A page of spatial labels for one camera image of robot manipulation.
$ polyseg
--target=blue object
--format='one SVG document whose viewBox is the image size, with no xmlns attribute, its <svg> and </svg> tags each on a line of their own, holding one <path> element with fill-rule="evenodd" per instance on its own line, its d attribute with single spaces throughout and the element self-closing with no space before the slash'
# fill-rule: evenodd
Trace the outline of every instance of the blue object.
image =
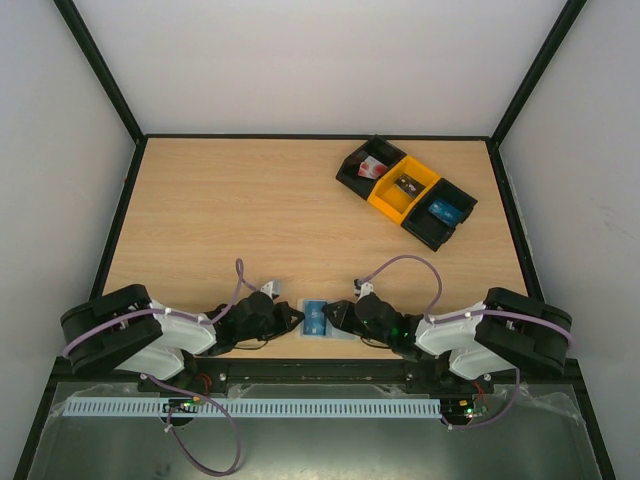
<svg viewBox="0 0 640 480">
<path fill-rule="evenodd" d="M 460 222 L 460 217 L 462 216 L 460 210 L 441 198 L 431 204 L 429 212 L 450 227 L 455 227 L 458 222 Z"/>
<path fill-rule="evenodd" d="M 303 303 L 304 323 L 302 334 L 311 337 L 324 337 L 327 333 L 327 319 L 322 313 L 322 307 L 327 302 L 322 300 L 305 300 Z"/>
</svg>

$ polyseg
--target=white enclosure wall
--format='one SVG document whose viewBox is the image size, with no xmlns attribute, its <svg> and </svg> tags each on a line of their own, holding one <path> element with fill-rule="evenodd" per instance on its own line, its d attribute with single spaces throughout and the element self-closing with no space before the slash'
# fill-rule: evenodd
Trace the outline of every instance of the white enclosure wall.
<svg viewBox="0 0 640 480">
<path fill-rule="evenodd" d="M 0 478 L 13 478 L 60 315 L 88 298 L 133 152 L 51 1 L 0 15 Z"/>
<path fill-rule="evenodd" d="M 76 0 L 146 133 L 491 135 L 565 0 Z"/>
<path fill-rule="evenodd" d="M 640 2 L 591 1 L 503 145 L 620 479 L 640 451 Z"/>
</svg>

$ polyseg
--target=wood grain surface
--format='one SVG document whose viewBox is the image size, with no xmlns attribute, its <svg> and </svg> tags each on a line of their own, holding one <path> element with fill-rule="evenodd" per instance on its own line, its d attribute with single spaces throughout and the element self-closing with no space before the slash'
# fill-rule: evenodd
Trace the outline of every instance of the wood grain surface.
<svg viewBox="0 0 640 480">
<path fill-rule="evenodd" d="M 192 312 L 229 301 L 234 260 L 246 278 L 283 282 L 279 300 L 353 299 L 353 279 L 403 253 L 421 255 L 442 274 L 434 312 L 482 300 L 494 286 L 525 292 L 485 144 L 394 141 L 478 200 L 469 219 L 432 252 L 335 179 L 362 141 L 150 139 L 105 292 L 131 283 Z M 374 281 L 403 313 L 419 313 L 436 283 L 403 260 Z M 237 358 L 395 358 L 360 341 L 285 335 Z"/>
</svg>

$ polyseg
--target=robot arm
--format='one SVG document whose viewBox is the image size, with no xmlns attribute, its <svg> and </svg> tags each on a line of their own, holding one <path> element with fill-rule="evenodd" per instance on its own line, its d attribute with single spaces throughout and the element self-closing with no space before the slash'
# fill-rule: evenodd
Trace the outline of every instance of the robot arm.
<svg viewBox="0 0 640 480">
<path fill-rule="evenodd" d="M 168 308 L 144 286 L 130 285 L 62 316 L 63 354 L 76 375 L 127 370 L 166 380 L 184 368 L 183 352 L 214 356 L 244 340 L 292 331 L 304 315 L 287 302 L 274 303 L 278 293 L 278 282 L 269 282 L 230 308 L 223 304 L 196 315 Z"/>
<path fill-rule="evenodd" d="M 510 368 L 557 377 L 572 340 L 562 310 L 503 288 L 466 309 L 444 315 L 403 315 L 356 281 L 356 303 L 325 307 L 331 324 L 388 345 L 407 360 L 449 355 L 449 369 L 466 380 Z"/>
</svg>

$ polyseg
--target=cable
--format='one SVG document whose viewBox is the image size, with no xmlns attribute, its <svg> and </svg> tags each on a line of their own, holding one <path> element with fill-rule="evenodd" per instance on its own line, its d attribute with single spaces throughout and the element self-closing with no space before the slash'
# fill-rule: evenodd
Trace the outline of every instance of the cable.
<svg viewBox="0 0 640 480">
<path fill-rule="evenodd" d="M 388 260 L 385 263 L 383 263 L 377 270 L 373 271 L 372 273 L 370 273 L 366 277 L 358 279 L 358 282 L 360 282 L 362 284 L 362 283 L 366 283 L 366 282 L 369 282 L 369 281 L 373 280 L 373 278 L 376 275 L 378 275 L 380 272 L 382 272 L 389 265 L 391 265 L 392 263 L 397 262 L 398 260 L 403 260 L 405 258 L 410 259 L 410 260 L 417 260 L 418 262 L 423 263 L 424 265 L 426 265 L 427 267 L 429 267 L 431 269 L 431 271 L 433 272 L 433 274 L 436 277 L 436 281 L 438 282 L 438 292 L 436 293 L 435 297 L 433 297 L 433 300 L 431 300 L 431 303 L 429 303 L 429 305 L 427 305 L 427 308 L 425 308 L 425 310 L 424 310 L 424 318 L 429 318 L 429 314 L 431 313 L 431 309 L 433 309 L 435 304 L 438 303 L 438 300 L 440 300 L 440 296 L 442 295 L 442 277 L 440 277 L 440 273 L 438 273 L 438 270 L 436 269 L 436 267 L 434 267 L 429 261 L 425 260 L 424 258 L 418 257 L 417 255 L 398 255 L 397 257 L 393 257 L 391 260 Z"/>
<path fill-rule="evenodd" d="M 206 373 L 199 373 L 194 378 L 198 380 L 202 380 L 204 382 L 204 395 L 205 397 L 209 396 L 209 389 L 213 386 L 213 380 Z"/>
<path fill-rule="evenodd" d="M 240 281 L 242 282 L 242 284 L 245 287 L 247 287 L 252 292 L 259 292 L 260 291 L 260 289 L 258 287 L 256 287 L 255 285 L 247 282 L 244 279 L 244 264 L 242 263 L 242 259 L 241 258 L 236 258 L 236 273 L 238 274 L 238 279 L 240 279 Z"/>
<path fill-rule="evenodd" d="M 269 343 L 269 340 L 265 340 L 262 345 L 258 345 L 257 347 L 233 347 L 233 349 L 234 350 L 260 350 L 261 348 L 266 347 L 267 343 Z"/>
<path fill-rule="evenodd" d="M 473 386 L 478 389 L 478 395 L 476 396 L 474 403 L 478 400 L 482 400 L 482 403 L 484 403 L 485 407 L 489 408 L 489 405 L 487 405 L 487 399 L 484 396 L 484 390 L 482 389 L 480 384 L 478 382 L 473 382 Z"/>
<path fill-rule="evenodd" d="M 518 396 L 519 390 L 520 390 L 520 370 L 516 368 L 516 380 L 513 384 L 513 395 L 509 399 L 509 403 L 507 403 L 507 405 L 502 409 L 502 411 L 498 413 L 495 417 L 492 417 L 485 422 L 475 423 L 473 425 L 451 425 L 449 421 L 446 418 L 444 418 L 444 415 L 441 417 L 441 421 L 447 426 L 449 430 L 469 430 L 471 428 L 487 427 L 492 423 L 495 423 L 498 420 L 500 420 L 509 412 L 509 410 L 511 410 L 511 407 L 513 407 L 513 404 L 516 401 L 516 397 Z"/>
<path fill-rule="evenodd" d="M 454 315 L 452 317 L 436 320 L 434 323 L 435 325 L 442 325 L 449 322 L 456 322 L 458 320 L 462 320 L 463 318 L 473 317 L 475 315 L 491 315 L 494 317 L 505 317 L 505 318 L 510 318 L 512 320 L 521 320 L 523 322 L 534 323 L 536 325 L 541 325 L 543 327 L 549 328 L 554 332 L 558 332 L 560 335 L 562 335 L 564 338 L 567 339 L 569 348 L 571 348 L 571 346 L 574 343 L 573 335 L 571 335 L 571 333 L 569 333 L 564 328 L 559 327 L 555 323 L 551 323 L 547 320 L 543 320 L 542 318 L 532 317 L 531 315 L 524 315 L 522 313 L 515 313 L 515 312 L 507 312 L 505 310 L 472 310 L 470 312 L 461 313 L 460 315 Z"/>
<path fill-rule="evenodd" d="M 174 407 L 171 410 L 169 410 L 169 413 L 167 414 L 167 421 L 166 421 L 167 428 L 165 429 L 165 431 L 168 431 L 173 435 L 173 438 L 175 438 L 176 442 L 178 442 L 178 446 L 180 447 L 180 450 L 182 451 L 184 456 L 187 457 L 187 460 L 189 460 L 189 463 L 191 463 L 191 465 L 196 467 L 198 470 L 200 470 L 205 475 L 209 475 L 211 477 L 224 477 L 226 475 L 231 475 L 232 473 L 235 473 L 237 471 L 237 468 L 238 468 L 238 463 L 240 463 L 240 455 L 242 454 L 242 438 L 240 436 L 240 430 L 238 429 L 238 424 L 233 419 L 231 414 L 229 414 L 227 409 L 224 408 L 222 405 L 220 405 L 215 400 L 213 400 L 213 399 L 211 399 L 209 397 L 203 397 L 199 393 L 195 393 L 195 392 L 191 392 L 189 390 L 183 390 L 181 388 L 173 387 L 173 386 L 168 385 L 168 384 L 166 384 L 164 382 L 161 382 L 160 380 L 158 380 L 157 378 L 155 378 L 152 375 L 142 375 L 141 376 L 141 378 L 144 378 L 144 377 L 147 377 L 149 380 L 151 380 L 157 386 L 159 386 L 161 388 L 164 388 L 165 390 L 170 390 L 172 392 L 180 393 L 180 394 L 183 394 L 183 395 L 188 395 L 189 397 L 199 397 L 202 400 L 204 400 L 205 402 L 210 403 L 211 405 L 213 405 L 225 417 L 227 417 L 227 420 L 229 420 L 229 424 L 231 425 L 231 427 L 233 428 L 233 431 L 236 434 L 236 458 L 233 460 L 233 464 L 231 465 L 231 467 L 229 467 L 224 472 L 219 472 L 217 470 L 212 470 L 212 469 L 210 469 L 208 467 L 205 467 L 200 462 L 198 462 L 193 457 L 193 455 L 191 455 L 189 450 L 187 450 L 187 447 L 185 447 L 184 443 L 182 443 L 182 440 L 180 440 L 180 437 L 178 437 L 178 434 L 176 433 L 175 428 L 173 428 L 173 425 L 171 425 L 171 416 L 173 415 L 173 413 L 175 413 L 177 407 Z"/>
<path fill-rule="evenodd" d="M 137 317 L 142 317 L 144 315 L 167 315 L 182 318 L 185 320 L 191 320 L 192 322 L 197 322 L 201 325 L 213 325 L 217 321 L 219 321 L 222 317 L 224 317 L 227 312 L 233 307 L 238 299 L 238 294 L 240 293 L 240 288 L 242 288 L 243 283 L 246 283 L 249 288 L 255 288 L 250 283 L 244 280 L 244 263 L 241 258 L 236 258 L 236 273 L 238 274 L 238 282 L 236 283 L 236 288 L 231 295 L 231 300 L 229 303 L 220 310 L 220 313 L 216 315 L 211 320 L 207 319 L 203 314 L 201 315 L 192 315 L 184 312 L 176 312 L 170 308 L 161 309 L 161 308 L 146 308 L 144 310 L 136 310 L 135 312 L 125 313 L 124 315 L 120 315 L 116 318 L 112 318 L 104 323 L 101 323 L 97 327 L 92 328 L 91 330 L 86 331 L 82 335 L 74 338 L 62 351 L 62 356 L 64 358 L 69 358 L 69 354 L 71 351 L 76 348 L 81 343 L 86 342 L 91 337 L 96 336 L 97 334 L 108 330 L 109 328 L 116 327 L 127 320 L 132 320 Z"/>
<path fill-rule="evenodd" d="M 364 338 L 364 337 L 360 337 L 360 340 L 362 340 L 362 343 L 364 343 L 367 347 L 371 347 L 371 348 L 380 348 L 383 350 L 389 350 L 390 347 L 382 344 L 382 345 L 374 345 L 373 343 L 369 342 L 369 338 Z"/>
</svg>

